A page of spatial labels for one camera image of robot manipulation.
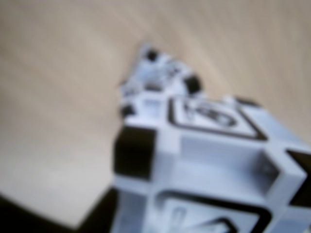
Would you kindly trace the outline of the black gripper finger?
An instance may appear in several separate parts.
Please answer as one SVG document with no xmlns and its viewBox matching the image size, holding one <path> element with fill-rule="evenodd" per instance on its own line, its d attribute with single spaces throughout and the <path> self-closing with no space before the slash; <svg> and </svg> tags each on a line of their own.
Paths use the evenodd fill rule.
<svg viewBox="0 0 311 233">
<path fill-rule="evenodd" d="M 118 192 L 110 188 L 97 203 L 77 233 L 109 233 L 117 208 Z"/>
</svg>

